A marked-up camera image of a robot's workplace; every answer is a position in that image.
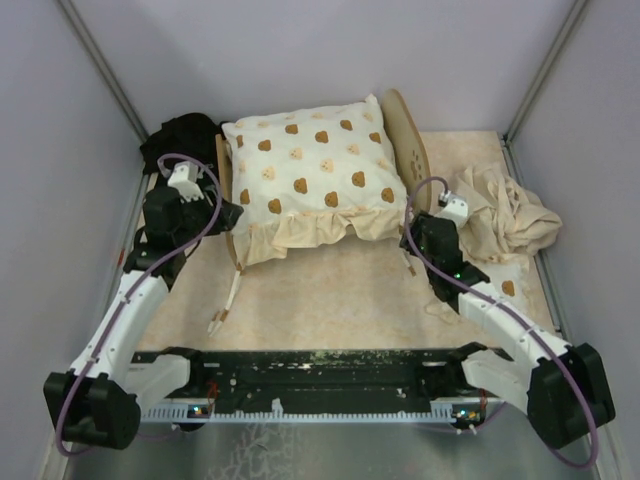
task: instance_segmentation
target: pillow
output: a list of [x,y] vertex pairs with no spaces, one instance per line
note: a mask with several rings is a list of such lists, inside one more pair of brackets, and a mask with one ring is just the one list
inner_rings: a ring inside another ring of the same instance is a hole
[[407,192],[377,99],[247,117],[222,127],[231,148],[232,231],[242,266],[289,248],[399,236]]

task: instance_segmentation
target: cable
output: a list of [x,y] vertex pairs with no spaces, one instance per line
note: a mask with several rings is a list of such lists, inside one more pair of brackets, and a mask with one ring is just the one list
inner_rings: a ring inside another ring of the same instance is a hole
[[207,385],[209,385],[209,391],[207,392],[207,405],[209,405],[209,415],[211,415],[213,404],[218,399],[218,384],[214,381],[209,380],[207,382]]
[[198,240],[198,243],[196,243],[194,245],[194,247],[191,249],[191,251],[189,253],[187,253],[187,260],[189,260],[189,258],[191,258],[191,255],[193,255],[194,253],[196,253],[196,250],[198,249],[198,247],[200,246],[200,243],[202,243],[202,240]]
[[201,161],[196,160],[195,158],[189,157],[188,155],[183,155],[183,154],[180,154],[180,153],[167,153],[165,155],[162,155],[158,159],[158,167],[160,168],[160,172],[162,173],[162,175],[165,176],[165,177],[167,177],[167,176],[169,176],[171,174],[171,170],[167,169],[164,166],[164,162],[166,160],[170,159],[170,158],[171,159],[178,159],[178,160],[184,160],[184,161],[187,161],[187,162],[191,162],[191,163],[195,164],[196,166],[198,166],[199,168],[201,168],[202,171],[204,173],[206,173],[211,178],[211,181],[215,185],[216,192],[217,192],[217,195],[216,195],[216,200],[217,200],[216,201],[216,207],[215,207],[215,209],[213,211],[213,215],[211,216],[211,220],[209,220],[209,223],[207,223],[207,225],[204,227],[202,232],[200,232],[193,239],[189,240],[187,243],[185,243],[181,247],[178,247],[175,250],[167,253],[165,256],[163,256],[162,258],[158,259],[153,265],[151,265],[149,268],[147,268],[142,273],[142,275],[140,275],[138,280],[135,281],[135,283],[131,286],[131,288],[129,290],[127,290],[127,292],[124,294],[123,298],[120,300],[120,303],[118,304],[116,309],[113,311],[113,314],[111,315],[111,318],[109,318],[109,321],[107,322],[107,326],[105,327],[104,331],[102,332],[102,335],[100,336],[100,338],[96,342],[95,348],[91,352],[90,359],[87,361],[87,363],[82,368],[82,370],[80,371],[80,373],[76,377],[75,381],[71,385],[71,388],[69,389],[69,393],[67,394],[67,396],[66,396],[66,398],[65,398],[65,400],[64,400],[64,402],[62,404],[62,408],[60,409],[60,414],[58,415],[58,422],[56,423],[56,447],[58,448],[58,451],[60,452],[60,454],[65,456],[65,457],[81,455],[81,454],[83,454],[83,453],[85,453],[85,452],[87,452],[87,451],[89,451],[91,449],[91,447],[88,447],[88,448],[85,448],[84,450],[80,450],[80,451],[76,451],[76,452],[67,450],[65,448],[64,444],[62,443],[63,442],[63,440],[62,440],[62,431],[64,429],[64,422],[67,419],[67,415],[69,413],[69,408],[71,407],[71,402],[73,401],[73,398],[75,397],[76,393],[78,392],[78,389],[80,388],[80,384],[82,383],[82,380],[85,379],[85,377],[89,373],[89,370],[93,366],[93,364],[95,362],[95,359],[98,358],[98,355],[100,354],[100,352],[102,350],[102,347],[104,346],[105,342],[107,341],[107,338],[109,337],[109,334],[113,330],[113,327],[116,324],[116,321],[120,317],[120,314],[122,313],[122,310],[124,310],[124,307],[127,305],[127,303],[129,302],[129,300],[133,296],[133,294],[138,290],[138,288],[140,288],[140,285],[142,285],[142,282],[144,282],[149,276],[151,276],[151,274],[159,266],[161,266],[163,263],[165,263],[166,261],[172,259],[176,255],[184,252],[187,248],[191,247],[192,245],[195,245],[200,240],[202,240],[202,238],[209,232],[209,230],[211,230],[213,228],[213,226],[216,223],[216,220],[218,219],[218,216],[220,215],[220,209],[222,208],[222,193],[221,193],[222,189],[220,188],[220,183],[218,182],[218,179],[216,178],[214,173],[206,165],[204,165]]
[[[494,299],[494,298],[490,297],[489,295],[485,295],[484,293],[479,292],[478,290],[465,285],[464,283],[460,282],[459,280],[455,279],[454,277],[451,277],[450,275],[447,275],[442,270],[438,269],[435,265],[430,263],[424,257],[424,255],[422,255],[422,253],[420,252],[420,249],[416,245],[416,242],[414,241],[413,236],[411,235],[411,227],[410,227],[410,224],[409,224],[409,217],[410,217],[410,213],[411,213],[411,205],[413,204],[413,202],[414,202],[418,192],[420,191],[420,189],[422,187],[424,187],[427,183],[431,183],[433,181],[441,182],[444,185],[445,192],[449,191],[449,186],[448,186],[446,180],[444,180],[442,177],[428,177],[428,178],[425,178],[422,182],[420,182],[418,184],[418,186],[415,188],[415,190],[409,196],[409,200],[407,201],[407,208],[406,208],[405,214],[404,214],[404,233],[405,233],[405,236],[407,237],[409,245],[411,246],[411,250],[413,250],[413,253],[422,261],[422,263],[424,263],[425,267],[427,267],[433,273],[435,273],[436,275],[440,276],[441,278],[444,278],[445,280],[447,280],[449,283],[455,285],[456,287],[475,295],[476,297],[480,298],[481,300],[483,300],[483,301],[485,301],[485,302],[487,302],[487,303],[489,303],[491,305],[494,305],[495,307],[499,308],[500,310],[502,310],[503,312],[505,312],[509,316],[511,316],[516,322],[518,322],[518,324],[522,328],[524,328],[525,330],[529,330],[529,326],[527,325],[527,322],[518,314],[518,312],[512,310],[511,308],[509,308],[508,306],[506,306],[506,305],[504,305],[502,303],[499,303],[497,299]],[[549,448],[551,453],[553,453],[553,455],[555,455],[555,457],[558,460],[560,460],[562,463],[564,463],[565,465],[568,465],[568,466],[573,467],[573,468],[578,469],[578,470],[590,469],[595,465],[596,460],[598,458],[599,441],[598,441],[598,432],[597,432],[596,422],[595,422],[595,420],[593,418],[593,414],[591,413],[591,410],[589,409],[589,405],[587,404],[587,400],[584,398],[584,395],[580,391],[580,387],[578,386],[577,382],[575,381],[575,379],[571,375],[571,372],[569,372],[567,367],[562,363],[562,361],[558,358],[558,356],[553,352],[551,347],[549,347],[549,345],[542,339],[542,337],[540,337],[540,335],[538,335],[534,330],[529,331],[529,335],[531,336],[531,338],[533,338],[533,340],[538,345],[540,345],[540,347],[545,351],[545,353],[551,358],[551,361],[556,364],[556,366],[558,367],[558,369],[562,373],[562,376],[565,378],[565,380],[567,381],[567,383],[571,387],[571,390],[575,394],[576,399],[578,400],[578,403],[580,404],[580,407],[582,408],[582,411],[584,412],[584,415],[585,415],[585,417],[587,419],[587,426],[589,427],[589,435],[591,436],[591,450],[590,450],[590,454],[589,454],[589,459],[585,463],[575,463],[575,462],[569,460],[568,458],[565,458],[564,456],[562,456],[557,450],[554,450],[554,449],[552,449],[552,448],[550,448],[548,446],[547,446],[547,448]]]
[[485,413],[487,409],[487,391],[484,388],[480,389],[480,412]]

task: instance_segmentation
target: wooden board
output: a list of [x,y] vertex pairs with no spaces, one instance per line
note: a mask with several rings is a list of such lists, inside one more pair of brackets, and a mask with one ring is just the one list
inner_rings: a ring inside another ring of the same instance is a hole
[[[227,202],[231,202],[231,186],[233,181],[233,177],[231,175],[233,170],[231,159],[229,158],[229,155],[227,155],[227,142],[222,138],[222,135],[219,134],[216,135],[216,153],[218,155],[218,175],[220,176],[219,180],[220,188],[222,188],[222,198]],[[238,257],[236,255],[236,249],[233,246],[233,237],[231,236],[231,232],[226,232],[224,236],[231,261],[236,266],[237,270],[241,270],[240,264],[238,263]]]
[[[409,108],[398,90],[387,90],[380,106],[384,116],[384,129],[396,154],[398,175],[407,187],[407,192],[411,193],[422,180],[431,176],[427,152]],[[431,184],[427,184],[416,196],[413,207],[428,212],[430,206]]]

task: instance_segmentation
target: white wall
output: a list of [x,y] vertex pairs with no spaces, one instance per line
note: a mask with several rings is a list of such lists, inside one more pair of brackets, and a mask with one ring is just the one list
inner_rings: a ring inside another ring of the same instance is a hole
[[138,142],[50,0],[0,3],[0,465],[34,478],[42,386],[99,320],[140,181]]
[[75,0],[150,131],[398,87],[425,130],[504,131],[572,0]]
[[549,250],[577,341],[602,354],[640,477],[640,3],[592,2],[516,141],[565,226]]

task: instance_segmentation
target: beige cloth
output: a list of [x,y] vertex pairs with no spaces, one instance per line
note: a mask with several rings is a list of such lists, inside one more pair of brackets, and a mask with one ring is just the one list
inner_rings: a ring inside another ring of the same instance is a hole
[[469,203],[470,217],[460,230],[469,256],[506,261],[513,253],[535,255],[556,240],[560,217],[542,206],[532,192],[502,173],[499,166],[469,167],[458,174],[452,190]]
[[251,225],[233,234],[233,245],[242,266],[272,258],[285,258],[289,248],[315,248],[333,244],[353,231],[362,240],[400,238],[404,208],[372,210],[354,208],[336,213],[287,215],[277,222]]

